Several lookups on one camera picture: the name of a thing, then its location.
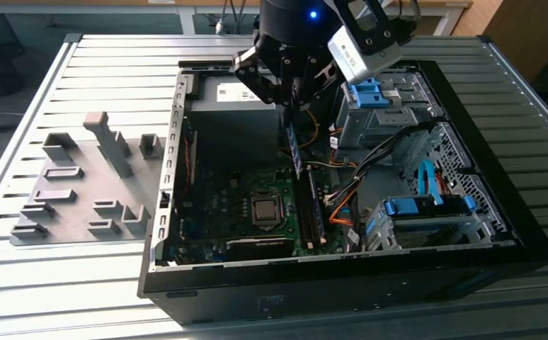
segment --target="blue plastic clip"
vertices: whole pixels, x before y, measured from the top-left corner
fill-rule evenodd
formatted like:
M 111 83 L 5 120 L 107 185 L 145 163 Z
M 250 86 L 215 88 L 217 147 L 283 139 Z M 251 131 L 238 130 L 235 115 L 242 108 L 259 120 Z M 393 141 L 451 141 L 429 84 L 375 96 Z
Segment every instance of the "blue plastic clip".
M 350 88 L 357 97 L 357 106 L 361 108 L 389 108 L 390 100 L 379 91 L 379 85 L 382 83 L 370 78 L 365 80 L 359 85 L 351 85 Z
M 429 190 L 426 190 L 425 173 L 427 175 Z M 431 196 L 434 197 L 434 204 L 435 205 L 445 204 L 443 196 L 441 196 L 441 193 L 438 191 L 437 170 L 434 168 L 434 163 L 429 160 L 422 161 L 422 163 L 419 164 L 418 182 L 419 182 L 419 194 L 421 195 L 431 194 Z
M 389 213 L 389 216 L 397 215 L 397 208 L 394 207 L 393 202 L 386 202 L 386 212 Z
M 467 208 L 471 211 L 477 211 L 477 209 L 479 208 L 478 203 L 475 202 L 474 196 L 473 195 L 467 195 L 463 200 L 466 201 L 467 204 Z

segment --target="sticker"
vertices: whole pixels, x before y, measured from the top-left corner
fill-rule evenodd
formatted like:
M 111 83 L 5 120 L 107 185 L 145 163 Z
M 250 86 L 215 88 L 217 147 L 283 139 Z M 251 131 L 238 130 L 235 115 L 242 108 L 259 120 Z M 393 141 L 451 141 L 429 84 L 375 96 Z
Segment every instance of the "sticker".
M 338 147 L 339 147 L 339 139 L 338 139 L 338 137 L 331 137 L 331 138 L 330 138 L 330 142 L 331 142 L 331 148 L 334 148 L 335 150 L 338 150 Z
M 243 83 L 218 85 L 218 101 L 262 101 Z
M 357 234 L 357 232 L 354 231 L 354 229 L 351 229 L 351 230 L 349 231 L 349 238 L 353 240 L 353 242 L 354 242 L 355 245 L 358 246 L 358 245 L 359 245 L 359 242 L 361 242 L 361 236 L 359 236 L 359 234 Z
M 397 90 L 382 91 L 382 93 L 385 94 L 385 97 L 401 97 L 401 94 Z

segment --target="orange wire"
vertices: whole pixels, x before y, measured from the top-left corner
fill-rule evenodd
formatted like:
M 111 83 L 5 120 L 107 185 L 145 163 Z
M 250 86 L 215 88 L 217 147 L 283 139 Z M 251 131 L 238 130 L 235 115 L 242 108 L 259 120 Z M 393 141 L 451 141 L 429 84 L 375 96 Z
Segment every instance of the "orange wire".
M 331 150 L 330 163 L 333 165 L 343 165 L 343 163 L 338 163 L 338 162 L 334 161 L 334 155 L 335 155 L 335 149 Z M 350 166 L 353 166 L 355 168 L 359 166 L 354 161 L 351 161 L 349 164 L 350 164 Z
M 359 188 L 355 188 L 355 189 L 350 192 L 350 194 L 349 194 L 349 195 L 346 196 L 346 198 L 343 199 L 342 204 L 339 204 L 339 207 L 338 207 L 338 208 L 335 209 L 335 211 L 333 212 L 331 217 L 330 217 L 330 221 L 331 221 L 331 222 L 337 219 L 337 216 L 338 216 L 339 211 L 342 210 L 343 206 L 347 204 L 350 198 L 354 196 L 354 194 L 355 194 L 355 192 L 357 192 L 358 189 L 359 189 Z

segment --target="floor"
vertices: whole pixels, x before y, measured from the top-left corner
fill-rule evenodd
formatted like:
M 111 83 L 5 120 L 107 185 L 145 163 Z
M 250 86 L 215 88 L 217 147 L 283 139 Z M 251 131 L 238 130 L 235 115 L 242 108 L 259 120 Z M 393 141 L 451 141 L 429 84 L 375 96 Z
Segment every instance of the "floor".
M 46 27 L 47 17 L 39 14 L 13 14 L 9 15 L 9 20 L 27 52 L 15 60 L 25 77 L 25 88 L 17 94 L 0 98 L 0 156 L 21 119 L 15 114 L 25 113 L 29 107 L 69 33 L 182 34 L 181 20 L 171 14 L 63 14 L 57 16 L 55 27 Z M 233 16 L 226 18 L 226 23 L 233 27 Z M 253 18 L 247 18 L 242 33 L 251 32 L 251 23 Z M 214 34 L 210 18 L 195 16 L 195 24 L 197 33 Z M 548 103 L 548 66 L 535 79 L 534 87 Z

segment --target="aluminum slotted table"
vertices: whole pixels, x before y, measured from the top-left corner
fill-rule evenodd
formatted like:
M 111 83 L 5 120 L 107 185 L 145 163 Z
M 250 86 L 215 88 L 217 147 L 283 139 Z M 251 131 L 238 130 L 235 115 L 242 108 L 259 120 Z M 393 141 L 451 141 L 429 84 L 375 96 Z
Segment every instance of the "aluminum slotted table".
M 406 339 L 546 334 L 548 267 L 462 300 L 370 312 L 183 328 L 137 297 L 142 242 L 15 247 L 10 231 L 45 163 L 50 132 L 94 138 L 87 111 L 109 111 L 129 138 L 167 133 L 178 62 L 233 56 L 253 39 L 70 35 L 0 161 L 0 339 L 121 339 L 243 332 L 243 339 Z M 419 38 L 409 59 L 437 60 L 548 235 L 548 108 L 493 44 Z

